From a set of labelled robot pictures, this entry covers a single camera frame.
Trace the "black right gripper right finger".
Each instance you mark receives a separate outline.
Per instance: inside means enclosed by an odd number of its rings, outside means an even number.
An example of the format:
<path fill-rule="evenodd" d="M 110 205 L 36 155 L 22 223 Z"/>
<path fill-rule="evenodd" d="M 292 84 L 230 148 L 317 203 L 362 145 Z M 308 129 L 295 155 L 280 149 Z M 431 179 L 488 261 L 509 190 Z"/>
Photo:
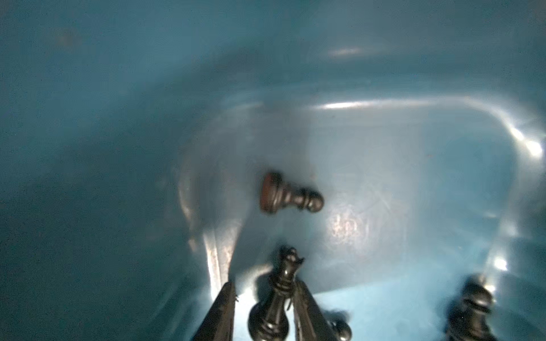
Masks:
<path fill-rule="evenodd" d="M 330 323 L 324 317 L 307 285 L 295 281 L 293 307 L 297 341 L 337 341 Z"/>

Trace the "black queen chess piece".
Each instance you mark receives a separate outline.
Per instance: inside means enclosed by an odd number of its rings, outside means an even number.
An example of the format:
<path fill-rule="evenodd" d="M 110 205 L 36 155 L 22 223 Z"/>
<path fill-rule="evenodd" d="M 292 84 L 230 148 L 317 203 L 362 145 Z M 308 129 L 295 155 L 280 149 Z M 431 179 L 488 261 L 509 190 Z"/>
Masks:
<path fill-rule="evenodd" d="M 295 291 L 295 278 L 304 263 L 294 247 L 280 250 L 280 262 L 270 274 L 270 292 L 250 311 L 247 328 L 252 340 L 286 340 L 289 321 L 285 304 Z"/>

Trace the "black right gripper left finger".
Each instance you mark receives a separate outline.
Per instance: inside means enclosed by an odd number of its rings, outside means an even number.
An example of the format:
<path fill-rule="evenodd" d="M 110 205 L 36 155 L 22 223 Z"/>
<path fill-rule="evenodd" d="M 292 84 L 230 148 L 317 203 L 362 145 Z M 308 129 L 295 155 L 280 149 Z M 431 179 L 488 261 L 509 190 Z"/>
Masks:
<path fill-rule="evenodd" d="M 234 334 L 235 283 L 226 282 L 200 324 L 193 341 L 232 341 Z"/>

